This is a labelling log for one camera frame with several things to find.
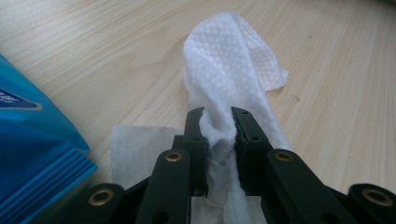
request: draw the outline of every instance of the white wipe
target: white wipe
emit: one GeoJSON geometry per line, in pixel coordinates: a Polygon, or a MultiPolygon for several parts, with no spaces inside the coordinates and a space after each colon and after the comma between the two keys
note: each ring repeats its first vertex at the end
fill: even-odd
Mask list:
{"type": "MultiPolygon", "coordinates": [[[[191,224],[265,223],[260,198],[246,197],[239,187],[231,106],[250,111],[274,148],[290,149],[264,92],[285,85],[288,72],[248,23],[232,12],[198,24],[185,43],[184,59],[189,110],[205,107],[200,127],[210,144],[209,197],[192,198],[191,224]]],[[[157,157],[181,133],[164,127],[114,127],[114,183],[128,189],[148,177],[157,157]]]]}
{"type": "Polygon", "coordinates": [[[184,59],[189,109],[205,108],[200,120],[210,147],[210,191],[205,202],[221,209],[223,223],[262,223],[253,214],[260,206],[251,207],[239,187],[231,106],[250,111],[274,148],[289,149],[264,92],[283,86],[288,72],[253,28],[233,12],[198,24],[184,45],[184,59]]]}

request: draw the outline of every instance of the wood grain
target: wood grain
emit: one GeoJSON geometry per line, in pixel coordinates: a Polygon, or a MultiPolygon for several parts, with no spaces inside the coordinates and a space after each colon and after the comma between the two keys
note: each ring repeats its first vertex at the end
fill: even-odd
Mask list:
{"type": "Polygon", "coordinates": [[[268,98],[327,185],[396,192],[396,6],[347,1],[0,2],[0,53],[81,131],[110,181],[112,126],[183,129],[182,47],[197,23],[240,13],[290,70],[268,98]]]}

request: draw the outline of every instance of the white tissue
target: white tissue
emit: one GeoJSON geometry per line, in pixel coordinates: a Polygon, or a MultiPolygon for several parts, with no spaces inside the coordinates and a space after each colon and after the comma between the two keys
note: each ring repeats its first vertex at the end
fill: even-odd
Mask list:
{"type": "Polygon", "coordinates": [[[253,28],[232,12],[198,24],[184,45],[184,59],[189,109],[205,108],[200,128],[210,147],[210,191],[204,206],[222,210],[221,219],[205,223],[262,223],[256,216],[260,206],[252,207],[239,187],[231,106],[250,111],[274,148],[289,149],[264,92],[283,86],[288,72],[253,28]]]}
{"type": "MultiPolygon", "coordinates": [[[[204,106],[202,134],[210,144],[208,199],[192,198],[191,224],[265,223],[260,198],[239,187],[231,106],[250,111],[275,148],[289,149],[264,91],[283,86],[288,72],[239,15],[220,13],[198,24],[184,46],[189,110],[204,106]]],[[[113,182],[125,189],[148,177],[175,134],[163,127],[116,126],[111,162],[113,182]]]]}

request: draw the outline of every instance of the black plastic part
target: black plastic part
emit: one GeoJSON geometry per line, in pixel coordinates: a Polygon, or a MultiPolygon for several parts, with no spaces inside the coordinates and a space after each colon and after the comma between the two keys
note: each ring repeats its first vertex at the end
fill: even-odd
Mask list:
{"type": "Polygon", "coordinates": [[[70,216],[64,223],[119,223],[119,220],[124,219],[119,209],[123,197],[123,188],[116,184],[100,184],[83,191],[70,207],[70,216]]]}
{"type": "Polygon", "coordinates": [[[140,204],[143,201],[143,196],[146,193],[146,188],[148,184],[149,177],[140,181],[133,187],[125,190],[125,196],[120,206],[120,213],[122,214],[122,219],[119,219],[117,223],[134,223],[139,212],[140,204]]]}
{"type": "Polygon", "coordinates": [[[209,144],[206,138],[202,136],[199,127],[203,110],[204,108],[200,107],[187,114],[183,136],[183,149],[193,158],[191,160],[191,196],[207,196],[209,191],[206,182],[206,160],[209,144]]]}
{"type": "Polygon", "coordinates": [[[360,223],[396,223],[396,195],[386,189],[371,184],[353,185],[346,201],[360,223]]]}
{"type": "Polygon", "coordinates": [[[267,160],[266,176],[290,223],[357,223],[297,154],[274,149],[267,160]]]}
{"type": "Polygon", "coordinates": [[[190,217],[190,155],[167,150],[155,163],[135,223],[187,224],[190,217]]]}
{"type": "Polygon", "coordinates": [[[265,155],[272,150],[267,136],[250,112],[232,107],[237,135],[236,162],[241,188],[248,196],[261,196],[265,155]]]}

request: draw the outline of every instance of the blue plastic packaging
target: blue plastic packaging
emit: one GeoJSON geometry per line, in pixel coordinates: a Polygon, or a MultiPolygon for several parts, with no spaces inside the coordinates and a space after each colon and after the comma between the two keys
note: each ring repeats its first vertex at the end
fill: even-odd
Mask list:
{"type": "Polygon", "coordinates": [[[0,223],[28,222],[91,174],[89,147],[0,54],[0,223]]]}

